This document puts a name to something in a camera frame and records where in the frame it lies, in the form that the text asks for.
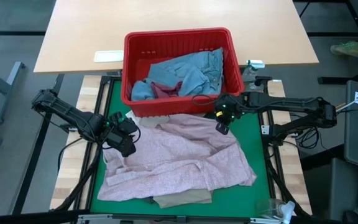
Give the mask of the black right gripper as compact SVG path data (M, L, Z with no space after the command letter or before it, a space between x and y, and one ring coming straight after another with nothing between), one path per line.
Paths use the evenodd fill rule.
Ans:
M219 95L214 102L214 113L216 115L216 130L223 135L227 135L229 128L224 124L230 124L235 119L241 118L245 105L243 95L235 96L232 94Z

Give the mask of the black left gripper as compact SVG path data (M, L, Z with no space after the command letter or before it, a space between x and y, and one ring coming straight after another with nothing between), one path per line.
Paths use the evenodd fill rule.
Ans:
M121 149L122 157L135 153L135 143L139 140L139 137L134 140L134 133L139 132L135 121L132 118L124 118L121 112L113 113L108 121L110 130L104 140L108 148Z

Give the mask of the mauve pink garment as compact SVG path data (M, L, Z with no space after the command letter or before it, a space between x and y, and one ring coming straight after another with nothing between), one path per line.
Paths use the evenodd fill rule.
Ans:
M141 126L135 153L123 157L115 149L103 151L106 171L98 200L251 186L257 176L238 140L216 125L212 119L175 114L153 127Z

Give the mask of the beige khaki shorts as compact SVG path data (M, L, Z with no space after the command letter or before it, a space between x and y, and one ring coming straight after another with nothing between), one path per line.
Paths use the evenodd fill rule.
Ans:
M190 189L184 192L153 197L160 208L169 208L190 203L211 203L213 191L208 189Z

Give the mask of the red plastic laundry basket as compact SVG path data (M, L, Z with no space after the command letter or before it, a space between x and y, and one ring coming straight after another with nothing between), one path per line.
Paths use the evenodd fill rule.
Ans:
M238 95L243 84L231 33L222 27L132 32L124 41L121 100L136 116L165 116L178 113L207 113L217 95L188 95L132 101L134 83L148 77L150 66L202 51L223 49L223 87L221 93Z

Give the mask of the white canvas tote bag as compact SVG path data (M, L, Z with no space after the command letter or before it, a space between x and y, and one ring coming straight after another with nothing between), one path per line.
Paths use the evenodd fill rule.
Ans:
M126 113L126 117L132 119L136 125L155 128L159 124L165 124L169 121L169 116L149 116L137 117L132 110Z

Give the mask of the green table mat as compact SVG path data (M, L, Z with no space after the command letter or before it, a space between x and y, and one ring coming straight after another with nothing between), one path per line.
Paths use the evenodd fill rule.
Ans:
M106 165L99 163L91 213L112 213L114 215L175 215L197 217L234 217L245 218L256 215L255 204L270 198L265 157L260 136L260 124L256 114L246 114L230 125L231 132L239 141L246 159L257 178L252 186L233 186L213 192L213 202L209 204L187 204L171 208L160 208L156 203L143 199L123 202L108 202L97 199L102 186Z

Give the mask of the clear bottle with orange label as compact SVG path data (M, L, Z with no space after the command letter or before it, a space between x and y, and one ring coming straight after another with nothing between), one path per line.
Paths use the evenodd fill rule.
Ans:
M256 76L254 81L254 90L264 92L267 89L267 84L272 80L272 77Z

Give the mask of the blue denim garment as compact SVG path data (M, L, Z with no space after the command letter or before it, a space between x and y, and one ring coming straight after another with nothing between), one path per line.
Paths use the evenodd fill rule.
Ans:
M223 87L223 49L202 51L155 63L145 82L174 87L179 96L217 95Z

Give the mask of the maroon garment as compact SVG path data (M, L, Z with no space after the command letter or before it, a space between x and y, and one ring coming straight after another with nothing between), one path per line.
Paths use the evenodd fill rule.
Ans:
M154 98L171 98L178 96L178 92L182 86L182 82L178 82L174 87L169 87L160 83L152 82L150 87L154 94Z

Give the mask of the white paper sheet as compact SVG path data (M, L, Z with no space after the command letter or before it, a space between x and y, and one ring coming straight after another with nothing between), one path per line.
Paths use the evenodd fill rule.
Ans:
M123 50L97 51L94 54L95 63L121 62L124 60Z

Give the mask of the clear spray bottle white trigger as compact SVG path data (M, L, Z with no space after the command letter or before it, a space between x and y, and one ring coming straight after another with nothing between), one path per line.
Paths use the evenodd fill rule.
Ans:
M290 224L295 203L269 198L257 202L255 209L258 216L264 219L277 220L279 224Z

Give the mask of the light wooden desk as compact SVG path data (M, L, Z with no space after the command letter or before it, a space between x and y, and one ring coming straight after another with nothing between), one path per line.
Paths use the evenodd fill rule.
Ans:
M36 74L107 72L99 51L122 50L128 33L227 28L237 60L311 65L318 58L292 0L57 0L35 63Z

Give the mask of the grey metal table leg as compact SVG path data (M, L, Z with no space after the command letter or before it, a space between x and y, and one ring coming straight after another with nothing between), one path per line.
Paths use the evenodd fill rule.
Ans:
M12 88L20 71L25 68L22 62L15 62L6 80L0 77L0 124L4 122L4 115L9 104Z

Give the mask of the person's foot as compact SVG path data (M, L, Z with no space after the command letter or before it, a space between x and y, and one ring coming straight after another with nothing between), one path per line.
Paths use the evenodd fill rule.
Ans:
M351 57L358 57L358 42L350 41L344 44L332 45L330 51L334 55L347 55Z

